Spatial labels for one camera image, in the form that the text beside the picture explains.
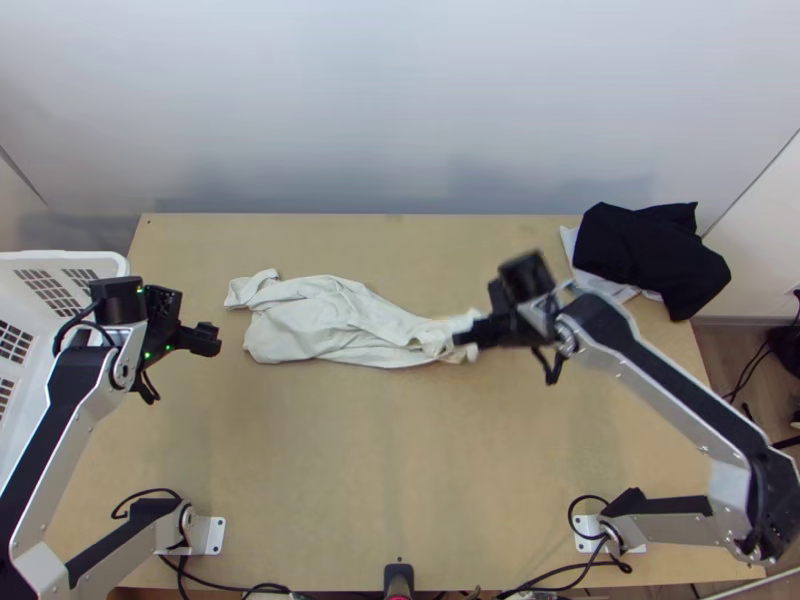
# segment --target white wall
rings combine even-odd
[[[0,144],[61,211],[701,202],[800,119],[796,0],[7,0]]]
[[[704,317],[794,316],[800,288],[800,133],[704,238],[731,283]]]
[[[25,224],[47,208],[0,156],[0,252],[30,249]]]

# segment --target wire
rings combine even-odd
[[[797,297],[798,302],[800,302],[800,294],[795,294],[795,296]],[[798,321],[800,321],[800,306],[798,306],[797,313],[795,314],[794,319],[792,319],[792,323],[789,325],[789,328],[791,329],[795,327]],[[765,341],[763,344],[761,344],[753,357],[747,361],[747,364],[742,369],[742,372],[739,374],[739,379],[736,380],[736,385],[733,386],[733,389],[730,392],[722,396],[723,398],[727,399],[730,404],[733,404],[736,401],[736,396],[738,396],[739,392],[741,392],[742,389],[744,389],[744,387],[750,382],[750,379],[753,377],[753,373],[755,373],[755,370],[758,365],[761,364],[761,361],[772,354],[772,350],[767,348],[768,344],[769,341]]]
[[[53,356],[58,356],[58,353],[61,352],[61,344],[64,342],[64,336],[67,335],[70,329],[75,327],[78,323],[80,323],[83,319],[88,317],[92,314],[95,308],[100,304],[99,300],[95,300],[86,308],[82,308],[80,312],[70,317],[68,321],[65,321],[64,324],[59,328],[56,332],[56,336],[53,339]]]
[[[114,510],[111,511],[111,518],[115,519],[115,520],[127,518],[128,511],[125,511],[124,513],[121,513],[120,510],[126,504],[131,502],[132,500],[136,500],[137,498],[142,498],[144,496],[149,496],[151,494],[169,494],[170,496],[172,496],[176,500],[183,500],[183,498],[180,496],[180,494],[178,494],[178,492],[176,492],[173,489],[170,489],[170,488],[150,488],[148,490],[142,490],[140,492],[136,492],[135,494],[131,494],[130,496],[128,496],[127,498],[122,500],[122,502],[117,504],[117,506],[114,507]],[[186,540],[186,534],[183,532],[182,528],[181,528],[181,533],[183,534],[183,538],[184,538],[183,542],[186,542],[187,541]],[[272,593],[276,593],[276,594],[291,594],[292,593],[292,590],[290,590],[288,587],[286,587],[285,585],[280,585],[278,583],[264,582],[264,583],[259,583],[257,585],[254,585],[252,587],[238,587],[238,586],[233,586],[233,585],[223,585],[221,583],[213,583],[211,581],[206,581],[205,579],[201,579],[197,575],[192,575],[191,573],[186,571],[186,563],[189,560],[189,556],[187,556],[187,555],[181,556],[178,559],[178,564],[177,565],[174,565],[173,563],[171,563],[169,560],[167,560],[164,556],[162,556],[160,554],[158,555],[158,558],[160,558],[161,561],[165,565],[167,565],[170,569],[175,571],[175,573],[177,574],[178,592],[180,593],[182,600],[191,600],[189,598],[189,595],[186,592],[186,588],[183,585],[183,580],[184,579],[189,579],[191,581],[194,581],[195,583],[199,583],[200,585],[203,585],[203,586],[208,587],[208,588],[216,589],[216,590],[222,590],[222,591],[225,591],[225,592],[239,592],[239,593],[242,593],[242,594],[244,594],[243,600],[244,600],[244,598],[248,598],[251,594],[257,593],[259,591],[272,592]]]
[[[175,565],[171,561],[167,560],[166,557],[164,557],[164,556],[162,556],[160,554],[158,555],[158,558],[160,558],[161,562],[163,562],[165,565],[167,565],[170,569],[172,569],[173,571],[178,573],[178,571],[180,569],[180,563],[178,565]],[[211,588],[211,589],[215,589],[215,590],[221,590],[223,592],[239,592],[239,593],[242,593],[242,594],[246,594],[248,592],[249,593],[254,593],[254,592],[257,592],[259,590],[262,590],[262,591],[265,591],[265,592],[266,591],[271,591],[271,592],[276,593],[276,594],[291,594],[292,593],[292,591],[289,588],[287,588],[285,585],[280,585],[278,583],[269,583],[269,582],[259,583],[257,585],[252,586],[252,587],[249,587],[249,588],[239,587],[239,586],[235,586],[235,585],[224,585],[222,583],[214,583],[212,581],[206,581],[205,579],[202,579],[202,578],[198,577],[197,575],[193,575],[192,573],[189,573],[188,571],[186,571],[186,569],[182,569],[181,570],[181,577],[189,579],[191,581],[194,581],[195,583],[199,583],[200,585],[203,585],[203,586],[205,586],[207,588]]]
[[[114,507],[114,510],[111,511],[111,518],[114,520],[126,519],[128,517],[128,511],[126,510],[124,513],[120,513],[119,510],[131,500],[136,500],[137,498],[149,496],[150,494],[169,494],[170,496],[175,498],[175,500],[183,500],[183,498],[181,498],[178,492],[176,492],[175,490],[171,490],[170,488],[150,488],[149,490],[142,490],[141,492],[136,492],[135,494],[131,494],[130,496],[125,498],[125,500],[117,504],[117,506]]]
[[[574,531],[577,535],[587,540],[600,540],[600,543],[597,544],[597,547],[594,549],[594,552],[592,552],[592,555],[589,557],[589,560],[585,563],[577,563],[574,565],[566,565],[564,567],[559,567],[558,569],[553,569],[552,571],[548,571],[544,575],[539,575],[538,577],[534,577],[533,579],[526,581],[522,585],[519,585],[512,590],[506,590],[504,592],[500,592],[499,594],[497,594],[497,596],[495,596],[496,600],[504,600],[509,596],[518,594],[519,592],[565,592],[574,587],[577,587],[578,584],[580,584],[580,582],[583,581],[583,579],[586,577],[586,575],[589,573],[589,570],[592,567],[613,566],[617,567],[620,571],[622,571],[626,575],[633,572],[633,567],[631,567],[628,563],[622,562],[613,555],[611,556],[611,560],[603,560],[603,561],[597,560],[597,556],[600,554],[601,550],[606,545],[606,543],[611,539],[608,534],[602,533],[600,534],[600,536],[589,536],[575,529],[572,520],[572,511],[575,509],[575,506],[577,506],[579,502],[582,502],[584,500],[598,500],[600,502],[603,502],[606,506],[608,506],[608,501],[605,498],[601,498],[600,496],[586,494],[584,496],[579,496],[578,498],[573,500],[570,503],[569,508],[567,509],[567,518],[569,519],[570,529],[572,529],[572,531]],[[566,573],[568,571],[576,571],[578,569],[581,569],[580,575],[578,575],[578,577],[575,578],[574,581],[568,583],[567,585],[562,585],[558,587],[542,587],[537,585],[538,583],[546,579],[550,579],[551,577],[554,577],[556,575],[560,575],[561,573]]]
[[[604,505],[608,506],[608,500],[606,500],[605,498],[601,498],[600,496],[595,496],[594,494],[584,494],[583,496],[578,496],[577,498],[575,498],[575,500],[573,500],[570,503],[569,508],[567,509],[567,521],[569,521],[569,528],[572,529],[573,533],[581,536],[585,540],[599,540],[605,537],[606,534],[598,533],[597,535],[586,535],[585,533],[578,531],[575,528],[575,522],[572,518],[572,511],[574,511],[575,507],[584,500],[598,500],[602,502]]]

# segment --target black cable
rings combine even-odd
[[[167,560],[164,556],[162,556],[160,554],[158,555],[158,558],[160,558],[161,561],[165,565],[167,565],[170,569],[172,569],[176,573],[178,572],[179,566],[174,565],[173,563],[171,563],[169,560]],[[195,583],[199,583],[200,585],[203,585],[203,586],[205,586],[207,588],[211,588],[211,589],[215,589],[215,590],[221,590],[223,592],[239,592],[239,593],[242,593],[242,594],[246,594],[247,592],[256,592],[256,591],[258,591],[260,589],[263,589],[264,591],[272,591],[272,592],[274,592],[276,594],[290,594],[292,592],[285,585],[280,585],[278,583],[269,583],[269,582],[259,583],[258,585],[254,585],[254,586],[249,587],[249,588],[238,587],[238,586],[234,586],[234,585],[224,585],[222,583],[214,583],[212,581],[206,581],[205,579],[201,579],[197,575],[192,575],[186,569],[183,569],[182,577],[186,578],[186,579],[189,579],[190,581],[194,581]]]
[[[150,494],[169,494],[176,500],[183,500],[183,498],[181,498],[181,496],[175,490],[171,490],[169,488],[150,488],[149,490],[142,490],[141,492],[136,492],[135,494],[131,494],[130,496],[125,498],[125,500],[117,504],[117,506],[114,507],[114,510],[111,511],[111,518],[114,520],[126,519],[128,517],[128,511],[120,513],[119,510],[131,500],[136,500],[137,498],[149,496]]]
[[[795,296],[797,297],[798,302],[800,302],[800,294],[795,294]],[[792,319],[789,328],[795,327],[798,321],[800,321],[800,306],[798,306],[797,313],[795,314],[794,319]],[[770,349],[767,349],[767,352],[765,354],[763,355],[761,354],[764,351],[764,349],[767,348],[768,344],[769,344],[768,341],[765,341],[763,344],[761,344],[759,349],[756,350],[756,353],[753,355],[753,357],[749,361],[747,361],[747,364],[742,369],[742,372],[739,374],[739,379],[736,380],[736,385],[733,386],[733,389],[730,392],[722,396],[723,398],[726,398],[730,404],[734,403],[734,401],[736,400],[736,396],[739,394],[739,392],[741,392],[742,389],[750,382],[750,378],[753,376],[756,367],[758,367],[761,361],[763,361],[767,356],[772,354],[772,350]]]
[[[783,450],[784,448],[791,448],[792,446],[796,446],[800,444],[800,435],[796,435],[791,438],[786,438],[785,440],[781,440],[780,442],[775,442],[772,444],[772,447],[776,450]]]
[[[68,321],[64,322],[64,324],[56,332],[56,336],[53,339],[53,356],[58,356],[58,353],[61,352],[61,344],[64,342],[64,336],[67,335],[67,332],[69,332],[70,329],[75,327],[83,319],[88,317],[92,311],[97,308],[98,304],[100,304],[100,301],[95,300],[86,308],[82,308],[79,313],[70,317]]]
[[[747,373],[747,376],[742,381],[742,376],[744,376],[744,374],[745,374],[745,371],[742,371],[742,374],[739,375],[740,382],[737,382],[736,387],[732,391],[730,391],[727,394],[725,394],[725,396],[723,396],[723,398],[727,397],[729,404],[733,404],[736,401],[736,396],[738,396],[739,392],[741,392],[745,388],[745,386],[748,383],[750,383],[750,379],[752,379],[753,374],[756,372],[756,368],[758,367],[758,365],[760,365],[761,362],[765,358],[767,358],[770,354],[772,354],[772,350],[768,349],[761,356],[755,355],[753,358],[756,358],[756,356],[758,356],[758,360],[756,360],[754,363],[753,363],[753,359],[750,359],[750,363],[752,363],[752,367],[750,367],[750,372]]]
[[[536,577],[534,579],[526,581],[525,583],[523,583],[522,585],[514,588],[513,590],[506,590],[505,592],[501,592],[501,593],[497,594],[497,596],[495,596],[495,598],[497,598],[497,600],[504,600],[505,598],[508,598],[509,596],[513,596],[514,594],[518,594],[519,592],[528,592],[528,591],[534,591],[534,592],[565,592],[567,590],[571,590],[574,587],[577,587],[578,584],[581,581],[583,581],[583,579],[586,577],[586,575],[589,573],[589,570],[592,567],[606,567],[606,566],[611,567],[611,566],[614,566],[614,567],[617,567],[620,571],[622,571],[625,574],[631,573],[633,571],[633,568],[628,563],[624,563],[624,562],[614,558],[613,556],[612,556],[611,560],[606,560],[606,561],[598,561],[597,560],[597,555],[600,554],[600,551],[603,549],[603,547],[605,546],[606,542],[609,541],[609,539],[611,539],[611,538],[609,538],[608,536],[605,536],[605,539],[603,539],[597,545],[597,548],[595,548],[594,552],[589,557],[588,562],[578,563],[578,564],[574,564],[574,565],[567,565],[565,567],[560,567],[558,569],[553,569],[552,571],[550,571],[548,573],[545,573],[544,575],[540,575],[539,577]],[[536,585],[537,583],[539,583],[540,581],[544,581],[545,579],[550,579],[551,577],[554,577],[556,575],[560,575],[561,573],[566,573],[567,571],[575,571],[577,569],[582,569],[581,574],[578,575],[578,577],[574,581],[572,581],[571,583],[569,583],[567,585],[562,585],[562,586],[558,586],[558,587],[550,587],[550,588]]]
[[[186,593],[186,589],[183,587],[184,569],[188,561],[188,556],[181,556],[180,559],[178,559],[178,593],[181,595],[182,600],[191,600],[189,594]]]
[[[114,507],[114,510],[111,511],[111,518],[115,519],[115,520],[127,518],[128,511],[125,511],[124,513],[121,513],[120,510],[126,504],[131,502],[132,500],[136,500],[137,498],[142,498],[144,496],[149,496],[151,494],[169,494],[170,496],[172,496],[176,500],[183,500],[183,498],[180,496],[180,494],[178,494],[178,492],[176,492],[173,489],[170,489],[170,488],[150,488],[148,490],[142,490],[140,492],[136,492],[135,494],[131,494],[130,496],[128,496],[127,498],[122,500],[122,502],[117,504],[117,506]],[[186,542],[186,534],[183,531],[182,525],[180,527],[181,527],[181,534],[183,535],[183,540],[180,543],[185,543]],[[220,584],[220,583],[213,583],[211,581],[206,581],[205,579],[201,579],[200,577],[197,577],[196,575],[192,575],[191,573],[186,571],[186,563],[189,560],[189,557],[186,556],[186,555],[181,556],[178,559],[178,564],[177,565],[172,564],[169,560],[167,560],[164,556],[162,556],[160,554],[158,555],[158,558],[160,558],[161,561],[165,565],[167,565],[170,569],[175,571],[175,573],[177,575],[177,578],[178,578],[178,592],[180,593],[182,600],[191,600],[189,598],[187,592],[186,592],[186,588],[183,585],[183,580],[184,579],[189,579],[191,581],[194,581],[195,583],[199,583],[200,585],[203,585],[203,586],[208,587],[208,588],[216,589],[216,590],[222,590],[222,591],[225,591],[225,592],[239,592],[239,593],[244,594],[243,598],[248,598],[251,594],[256,593],[258,591],[273,592],[273,593],[277,593],[277,594],[290,594],[292,592],[292,590],[290,590],[285,585],[280,585],[278,583],[270,583],[270,582],[259,583],[257,585],[252,586],[252,587],[238,587],[238,586],[232,586],[232,585],[223,585],[223,584]]]
[[[534,577],[533,579],[530,579],[530,580],[526,581],[522,585],[517,586],[516,588],[514,588],[512,590],[506,590],[504,592],[500,592],[499,594],[497,594],[497,596],[495,596],[496,600],[504,600],[505,598],[508,598],[509,596],[513,596],[514,594],[517,594],[519,592],[565,592],[567,590],[571,590],[572,588],[577,587],[578,584],[580,584],[580,582],[583,581],[583,579],[586,577],[586,575],[589,573],[589,570],[592,567],[612,567],[613,566],[613,567],[617,567],[620,571],[622,571],[626,575],[633,572],[633,567],[631,567],[628,563],[622,562],[621,560],[619,560],[618,558],[614,557],[613,555],[611,556],[611,560],[605,560],[605,561],[598,561],[597,560],[597,556],[600,554],[600,551],[603,549],[603,547],[606,545],[606,543],[611,539],[608,536],[608,534],[602,533],[599,536],[597,536],[597,535],[589,536],[589,535],[586,535],[585,533],[582,533],[582,532],[578,531],[575,528],[575,525],[573,523],[573,518],[572,518],[572,512],[575,510],[575,506],[577,506],[579,502],[582,502],[584,500],[598,500],[600,502],[603,502],[606,506],[608,506],[608,501],[605,498],[601,498],[600,496],[595,496],[593,494],[586,494],[586,495],[583,495],[583,496],[579,496],[578,498],[573,500],[570,503],[569,508],[567,509],[567,518],[569,519],[569,526],[570,526],[570,529],[572,529],[572,531],[574,531],[577,535],[579,535],[580,537],[582,537],[584,539],[587,539],[587,540],[599,540],[600,541],[600,543],[594,549],[594,552],[592,552],[592,555],[589,557],[589,560],[587,562],[585,562],[585,563],[577,563],[577,564],[574,564],[574,565],[567,565],[565,567],[559,567],[558,569],[553,569],[552,571],[548,571],[544,575],[539,575],[538,577]],[[559,587],[550,587],[550,588],[541,587],[541,586],[537,586],[536,585],[539,582],[544,581],[545,579],[550,579],[551,577],[554,577],[556,575],[560,575],[561,573],[566,573],[568,571],[575,571],[577,569],[582,569],[580,575],[578,575],[578,577],[574,581],[572,581],[571,583],[569,583],[567,585],[563,585],[563,586],[559,586]]]
[[[142,371],[142,382],[145,386],[147,386],[147,390],[152,394],[153,400],[161,400],[161,394],[158,393],[156,386],[153,385],[153,382],[150,381],[150,376],[147,374],[147,371]]]
[[[586,540],[599,540],[605,537],[606,534],[598,533],[597,535],[586,535],[585,533],[578,531],[575,528],[575,523],[572,518],[572,511],[574,511],[575,507],[584,500],[597,500],[599,502],[602,502],[605,506],[608,506],[608,500],[606,500],[605,498],[601,498],[600,496],[595,496],[594,494],[584,494],[583,496],[578,496],[577,498],[575,498],[575,500],[573,500],[570,503],[569,508],[567,509],[567,521],[569,521],[569,528],[572,529],[575,535],[579,535]]]

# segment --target silver arm segment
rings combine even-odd
[[[138,280],[128,279],[133,281],[126,283],[133,285]],[[141,287],[134,289],[142,292]],[[87,330],[76,324],[72,344],[56,357],[46,386],[48,408],[0,489],[3,597],[7,593],[15,600],[97,600],[105,598],[154,552],[220,552],[225,520],[198,516],[190,502],[177,496],[133,502],[123,525],[66,563],[44,539],[97,423],[136,389],[145,359],[151,354],[144,348],[154,321],[159,334],[177,332],[180,327],[177,318],[106,324],[103,329],[114,342],[111,346],[96,332],[87,336]],[[196,331],[183,329],[185,335]]]
[[[602,294],[571,283],[556,287],[544,260],[531,253],[498,268],[489,283],[493,312],[456,344],[529,347],[548,385],[565,361],[614,375],[712,461],[705,494],[647,498],[631,488],[593,527],[616,556],[647,542],[725,547],[748,563],[773,563],[800,534],[800,475],[794,461],[702,382],[641,339],[633,318]],[[542,348],[556,349],[551,367]],[[592,552],[594,543],[578,547]]]

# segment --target wooden table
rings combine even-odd
[[[503,589],[587,558],[565,517],[580,494],[703,493],[707,460],[613,377],[567,363],[548,388],[523,349],[399,371],[259,365],[242,350],[250,314],[222,307],[230,279],[275,267],[284,278],[362,281],[419,315],[485,310],[497,265],[526,250],[542,249],[568,278],[558,226],[578,222],[143,216],[132,271],[182,290],[184,321],[219,325],[222,352],[177,353],[151,369],[163,400],[148,407],[131,395],[98,427],[49,541],[71,557],[114,527],[108,514],[122,497],[168,486],[228,519],[222,554],[189,563],[215,581],[374,590],[383,566],[402,559],[419,589]],[[670,323],[645,299],[628,308],[646,339],[706,380],[688,323]],[[657,545],[629,560],[633,574],[599,568],[583,585],[763,575],[718,548]],[[151,559],[125,584],[174,587],[175,578]]]

